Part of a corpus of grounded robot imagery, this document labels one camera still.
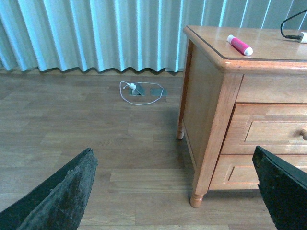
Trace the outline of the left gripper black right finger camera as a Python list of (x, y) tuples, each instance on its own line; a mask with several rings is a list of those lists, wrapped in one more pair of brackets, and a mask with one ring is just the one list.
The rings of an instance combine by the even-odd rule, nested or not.
[(259, 189), (269, 214), (279, 230), (307, 228), (307, 174), (257, 146), (252, 161)]

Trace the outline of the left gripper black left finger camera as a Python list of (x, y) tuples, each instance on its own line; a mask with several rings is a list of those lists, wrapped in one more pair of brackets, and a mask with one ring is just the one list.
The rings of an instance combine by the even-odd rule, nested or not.
[(2, 230), (76, 230), (90, 197), (97, 158), (87, 148), (0, 213)]

